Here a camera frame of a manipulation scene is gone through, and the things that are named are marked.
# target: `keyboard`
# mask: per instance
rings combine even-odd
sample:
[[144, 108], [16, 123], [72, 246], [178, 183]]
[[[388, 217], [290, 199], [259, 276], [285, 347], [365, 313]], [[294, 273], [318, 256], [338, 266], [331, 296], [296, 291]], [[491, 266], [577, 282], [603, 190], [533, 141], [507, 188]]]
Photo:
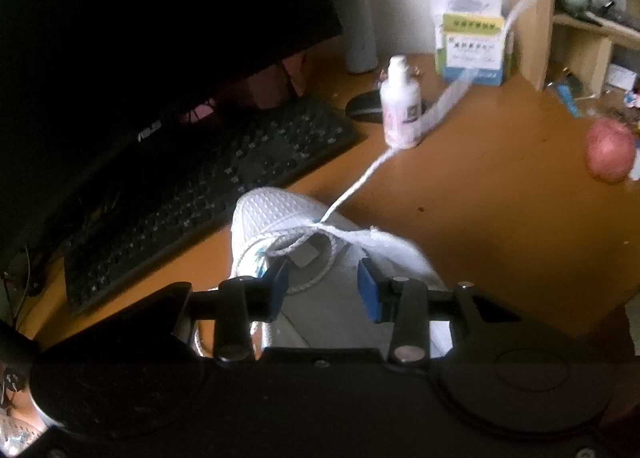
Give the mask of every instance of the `keyboard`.
[[72, 313], [105, 301], [228, 223], [246, 192], [287, 186], [357, 140], [350, 121], [330, 105], [300, 98], [256, 114], [199, 151], [172, 155], [166, 171], [151, 177], [139, 171], [121, 192], [124, 205], [67, 245]]

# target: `shoe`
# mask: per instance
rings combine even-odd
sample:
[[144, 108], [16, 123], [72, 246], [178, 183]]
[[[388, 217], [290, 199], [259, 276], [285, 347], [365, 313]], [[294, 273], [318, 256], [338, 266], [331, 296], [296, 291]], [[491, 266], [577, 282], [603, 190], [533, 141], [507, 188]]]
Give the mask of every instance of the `shoe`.
[[[369, 321], [358, 293], [359, 261], [370, 257], [385, 275], [446, 287], [413, 243], [373, 227], [359, 229], [338, 213], [318, 223], [326, 210], [310, 197], [272, 187], [242, 196], [231, 225], [231, 277], [259, 277], [270, 257], [290, 259], [289, 291], [277, 320], [263, 326], [263, 347], [379, 348], [386, 356], [393, 326]], [[432, 357], [450, 341], [450, 334], [443, 341], [438, 333], [434, 344], [434, 335]]]

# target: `bottle label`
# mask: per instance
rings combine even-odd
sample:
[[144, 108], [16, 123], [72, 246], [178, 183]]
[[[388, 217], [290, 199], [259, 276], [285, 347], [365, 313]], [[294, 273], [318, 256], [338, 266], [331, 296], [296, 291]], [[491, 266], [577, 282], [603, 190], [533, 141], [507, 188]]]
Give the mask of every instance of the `bottle label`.
[[420, 106], [382, 104], [385, 141], [389, 147], [410, 149], [420, 141]]

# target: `black monitor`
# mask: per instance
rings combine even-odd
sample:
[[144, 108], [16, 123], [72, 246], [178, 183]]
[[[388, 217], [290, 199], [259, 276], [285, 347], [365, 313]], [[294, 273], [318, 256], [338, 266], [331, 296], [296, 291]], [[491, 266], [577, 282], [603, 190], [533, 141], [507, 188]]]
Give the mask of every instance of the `black monitor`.
[[0, 0], [0, 271], [139, 131], [338, 33], [330, 0]]

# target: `computer mouse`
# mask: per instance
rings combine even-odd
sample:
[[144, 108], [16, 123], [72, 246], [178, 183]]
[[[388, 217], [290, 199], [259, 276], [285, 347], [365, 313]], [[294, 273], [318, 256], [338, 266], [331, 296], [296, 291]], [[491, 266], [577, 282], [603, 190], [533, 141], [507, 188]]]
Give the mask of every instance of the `computer mouse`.
[[[427, 110], [427, 102], [422, 100], [422, 113]], [[344, 108], [347, 117], [359, 122], [382, 123], [380, 91], [375, 89], [354, 96]]]

